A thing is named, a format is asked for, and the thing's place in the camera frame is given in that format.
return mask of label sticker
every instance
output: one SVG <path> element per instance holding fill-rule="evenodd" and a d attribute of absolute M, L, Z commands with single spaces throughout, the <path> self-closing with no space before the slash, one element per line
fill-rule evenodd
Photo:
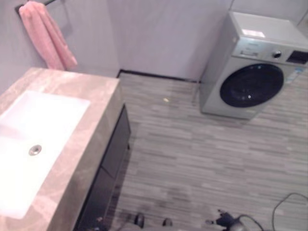
<path fill-rule="evenodd" d="M 261 31 L 244 30 L 244 29 L 242 29 L 242 32 L 244 33 L 244 35 L 250 35 L 250 36 L 256 36 L 256 37 L 265 38 L 265 35 Z"/>
<path fill-rule="evenodd" d="M 303 68 L 295 68 L 295 71 L 286 78 L 285 83 L 292 83 L 303 71 Z"/>

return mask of washing machine top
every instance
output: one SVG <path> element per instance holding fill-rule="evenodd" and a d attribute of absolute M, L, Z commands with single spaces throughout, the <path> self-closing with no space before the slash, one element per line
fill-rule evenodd
<path fill-rule="evenodd" d="M 308 39 L 285 19 L 230 12 L 239 36 L 308 50 Z"/>

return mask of baseboard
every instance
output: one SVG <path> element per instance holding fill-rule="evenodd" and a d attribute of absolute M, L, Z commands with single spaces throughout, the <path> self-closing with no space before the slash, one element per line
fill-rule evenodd
<path fill-rule="evenodd" d="M 183 82 L 190 82 L 190 83 L 197 83 L 198 82 L 197 80 L 193 80 L 193 79 L 171 77 L 171 76 L 161 76 L 161 75 L 156 75 L 156 74 L 151 74 L 151 73 L 145 73 L 145 72 L 139 72 L 139 71 L 130 71 L 130 70 L 124 70 L 124 69 L 120 69 L 120 71 L 119 71 L 119 73 L 117 75 L 117 78 L 120 77 L 121 73 L 138 75 L 138 76 L 145 76 L 145 77 L 172 79 L 172 80 L 183 81 Z"/>

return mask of vanity cabinet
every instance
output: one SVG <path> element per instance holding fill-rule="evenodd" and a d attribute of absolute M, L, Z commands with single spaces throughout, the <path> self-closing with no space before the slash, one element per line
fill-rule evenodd
<path fill-rule="evenodd" d="M 100 167 L 93 180 L 83 209 L 76 224 L 76 231 L 99 229 L 103 226 L 110 200 L 113 195 L 116 179 L 128 150 L 130 126 L 126 107 L 124 106 L 107 149 L 102 155 Z"/>

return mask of sink drain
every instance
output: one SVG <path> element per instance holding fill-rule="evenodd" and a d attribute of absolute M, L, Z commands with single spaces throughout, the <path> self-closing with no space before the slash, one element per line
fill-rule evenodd
<path fill-rule="evenodd" d="M 37 155 L 42 151 L 42 146 L 40 145 L 34 145 L 32 148 L 29 150 L 29 155 Z"/>

